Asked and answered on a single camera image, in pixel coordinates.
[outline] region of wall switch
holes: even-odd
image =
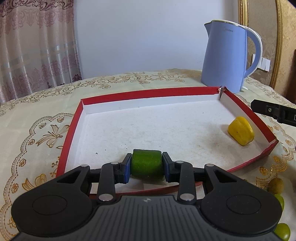
[[[262,58],[260,69],[265,70],[266,60],[267,60],[266,58]]]
[[[255,60],[255,54],[252,54],[252,64]],[[265,71],[269,71],[269,68],[270,68],[270,60],[269,59],[266,59],[266,58],[261,58],[261,61],[259,61],[259,64],[257,66],[257,68],[259,69],[262,69],[262,70],[265,70]]]
[[[269,67],[270,67],[270,60],[267,59],[266,60],[266,65],[265,65],[265,71],[269,71]]]

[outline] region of gold picture frame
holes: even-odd
[[[277,17],[277,38],[276,38],[276,53],[274,57],[274,67],[271,74],[271,80],[269,86],[273,89],[276,86],[276,80],[279,73],[279,65],[281,62],[281,50],[283,46],[283,22],[281,14],[280,0],[276,2],[276,17]],[[248,0],[238,0],[239,6],[239,24],[249,26],[249,12],[248,12]]]

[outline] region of kiwi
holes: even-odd
[[[279,177],[273,178],[267,187],[267,191],[272,194],[281,194],[284,190],[284,181]]]

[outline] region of kettle logo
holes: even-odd
[[[233,32],[233,30],[226,28],[226,27],[224,27],[224,31]]]

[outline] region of damask wallpaper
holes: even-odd
[[[288,0],[280,0],[280,4],[283,22],[283,47],[275,91],[286,97],[291,84],[291,89],[293,89],[295,76],[293,57],[296,49],[296,8]]]
[[[277,38],[277,14],[276,1],[267,0],[249,0],[249,27],[255,30],[261,36],[263,45],[262,57],[271,61],[269,72],[257,69],[251,77],[265,85],[270,84],[271,75],[274,67],[274,57],[276,53]],[[252,54],[256,52],[255,45],[251,39],[248,39],[248,62],[251,65]]]

